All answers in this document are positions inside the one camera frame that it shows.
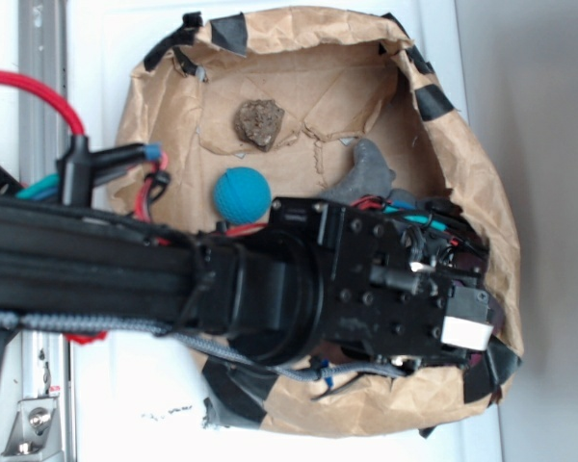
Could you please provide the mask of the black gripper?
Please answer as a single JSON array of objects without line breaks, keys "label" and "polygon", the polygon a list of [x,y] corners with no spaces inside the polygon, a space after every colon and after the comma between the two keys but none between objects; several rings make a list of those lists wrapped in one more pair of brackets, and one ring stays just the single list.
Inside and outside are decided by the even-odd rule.
[{"label": "black gripper", "polygon": [[487,350],[494,311],[480,268],[461,265],[485,250],[467,227],[378,197],[354,205],[278,198],[270,224],[298,238],[322,277],[322,340],[371,361],[468,364]]}]

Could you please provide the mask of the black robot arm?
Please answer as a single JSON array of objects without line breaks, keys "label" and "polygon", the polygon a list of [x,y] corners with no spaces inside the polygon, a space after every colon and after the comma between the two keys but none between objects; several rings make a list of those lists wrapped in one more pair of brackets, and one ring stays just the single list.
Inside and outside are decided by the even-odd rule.
[{"label": "black robot arm", "polygon": [[246,235],[0,197],[0,372],[21,330],[176,335],[228,366],[296,382],[456,366],[490,394],[492,315],[471,243],[419,211],[283,198]]}]

